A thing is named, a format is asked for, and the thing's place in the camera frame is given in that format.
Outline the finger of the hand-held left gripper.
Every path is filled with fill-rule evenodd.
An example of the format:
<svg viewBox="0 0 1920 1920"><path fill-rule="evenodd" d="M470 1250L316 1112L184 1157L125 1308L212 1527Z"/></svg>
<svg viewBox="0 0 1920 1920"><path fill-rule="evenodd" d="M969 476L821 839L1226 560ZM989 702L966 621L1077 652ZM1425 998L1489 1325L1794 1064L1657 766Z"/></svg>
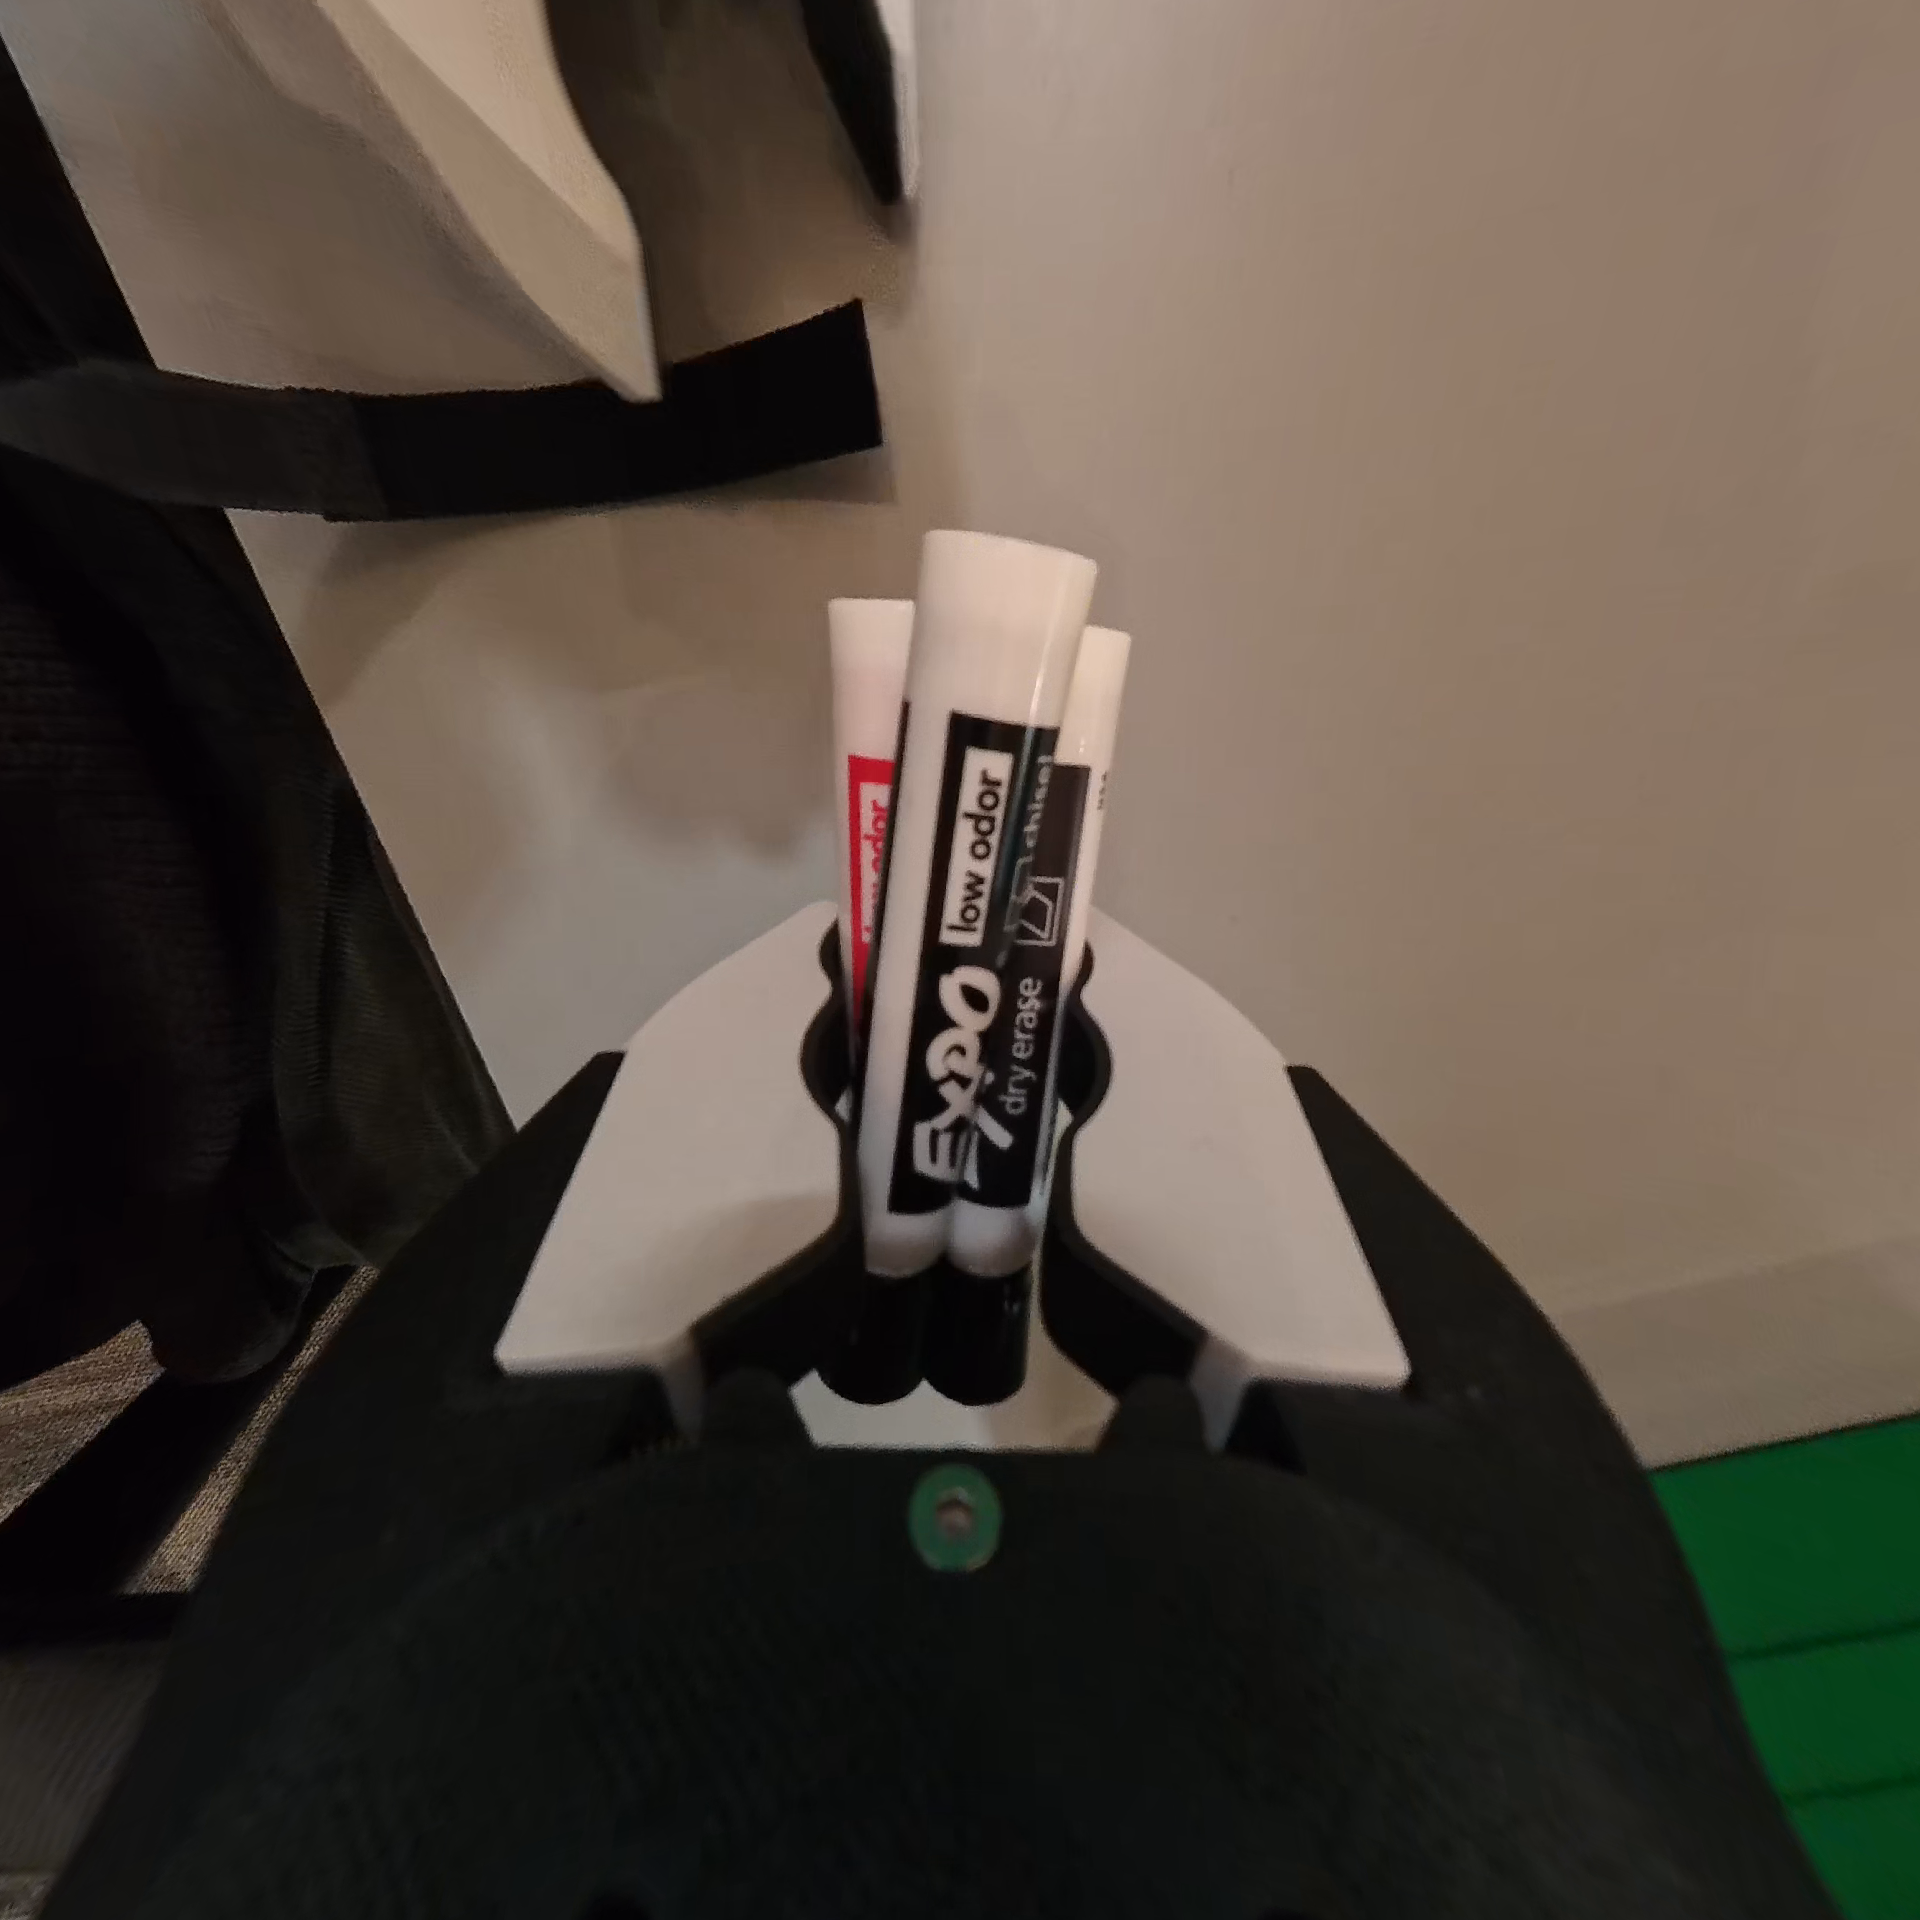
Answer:
<svg viewBox="0 0 1920 1920"><path fill-rule="evenodd" d="M800 2L812 64L876 205L907 206L920 181L915 2Z"/></svg>
<svg viewBox="0 0 1920 1920"><path fill-rule="evenodd" d="M541 2L227 2L272 86L352 134L573 361L663 393L642 239L565 81Z"/></svg>

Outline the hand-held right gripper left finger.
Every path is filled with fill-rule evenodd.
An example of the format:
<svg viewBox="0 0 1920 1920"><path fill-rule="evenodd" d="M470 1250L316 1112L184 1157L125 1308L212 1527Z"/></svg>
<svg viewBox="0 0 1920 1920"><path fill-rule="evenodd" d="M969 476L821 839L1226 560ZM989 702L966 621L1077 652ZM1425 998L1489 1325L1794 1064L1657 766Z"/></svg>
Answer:
<svg viewBox="0 0 1920 1920"><path fill-rule="evenodd" d="M647 1377L673 1424L732 1374L812 1377L858 1291L851 1088L837 912L814 902L632 1034L496 1368Z"/></svg>

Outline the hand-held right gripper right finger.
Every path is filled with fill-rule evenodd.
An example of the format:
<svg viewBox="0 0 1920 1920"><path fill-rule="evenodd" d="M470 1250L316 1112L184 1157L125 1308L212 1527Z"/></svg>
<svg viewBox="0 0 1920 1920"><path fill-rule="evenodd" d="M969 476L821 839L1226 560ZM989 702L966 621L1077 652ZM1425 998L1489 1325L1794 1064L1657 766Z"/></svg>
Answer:
<svg viewBox="0 0 1920 1920"><path fill-rule="evenodd" d="M1095 910L1047 1221L1047 1335L1112 1399L1185 1381L1210 1445L1252 1391L1397 1396L1413 1365L1284 1055Z"/></svg>

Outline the red dry-erase marker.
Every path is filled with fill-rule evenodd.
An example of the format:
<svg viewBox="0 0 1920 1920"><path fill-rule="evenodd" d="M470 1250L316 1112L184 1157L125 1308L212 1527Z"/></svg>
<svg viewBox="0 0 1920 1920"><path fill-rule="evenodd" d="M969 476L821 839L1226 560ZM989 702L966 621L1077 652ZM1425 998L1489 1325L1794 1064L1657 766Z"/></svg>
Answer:
<svg viewBox="0 0 1920 1920"><path fill-rule="evenodd" d="M851 1068L841 1110L848 1122L862 1090L915 617L915 601L899 597L828 604L835 928Z"/></svg>

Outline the black dry-erase marker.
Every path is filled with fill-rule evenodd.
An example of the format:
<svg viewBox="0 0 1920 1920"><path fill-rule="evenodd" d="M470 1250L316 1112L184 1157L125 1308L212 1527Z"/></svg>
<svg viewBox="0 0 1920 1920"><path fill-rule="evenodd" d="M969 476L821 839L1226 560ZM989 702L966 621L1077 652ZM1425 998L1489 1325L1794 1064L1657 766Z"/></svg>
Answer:
<svg viewBox="0 0 1920 1920"><path fill-rule="evenodd" d="M937 530L915 636L852 1119L864 1277L822 1381L891 1405L925 1381L948 1218L1088 629L1097 565L1059 546Z"/></svg>
<svg viewBox="0 0 1920 1920"><path fill-rule="evenodd" d="M1088 957L1130 656L1130 634L1084 631L1040 810L1020 845L1015 942L927 1325L925 1382L963 1407L1000 1405L1026 1379L1066 1029Z"/></svg>

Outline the green plastic bin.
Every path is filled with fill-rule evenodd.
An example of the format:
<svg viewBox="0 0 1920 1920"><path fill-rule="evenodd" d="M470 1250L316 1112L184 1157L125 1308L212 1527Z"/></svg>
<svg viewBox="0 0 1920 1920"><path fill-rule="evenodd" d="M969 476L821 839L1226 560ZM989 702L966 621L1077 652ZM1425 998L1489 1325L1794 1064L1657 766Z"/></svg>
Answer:
<svg viewBox="0 0 1920 1920"><path fill-rule="evenodd" d="M1919 1418L1650 1477L1839 1911L1919 1914Z"/></svg>

